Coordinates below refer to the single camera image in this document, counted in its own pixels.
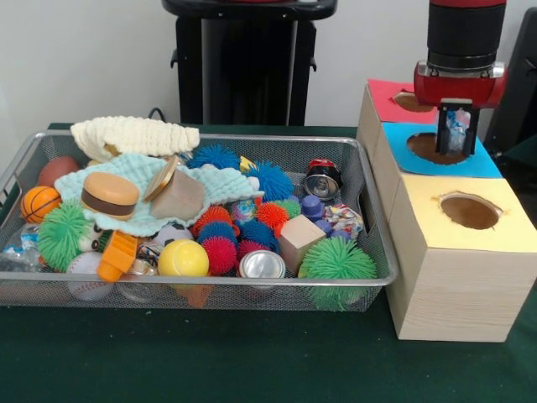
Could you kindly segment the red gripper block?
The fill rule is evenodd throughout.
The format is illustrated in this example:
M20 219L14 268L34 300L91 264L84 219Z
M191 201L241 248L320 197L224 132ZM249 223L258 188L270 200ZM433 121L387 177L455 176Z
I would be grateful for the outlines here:
M475 154L479 110L495 108L503 96L507 80L507 66L495 62L479 71L439 71L421 60L414 69L414 94L422 105L439 107L435 152L449 151L447 128L448 104L472 104L470 122L466 130L465 154Z

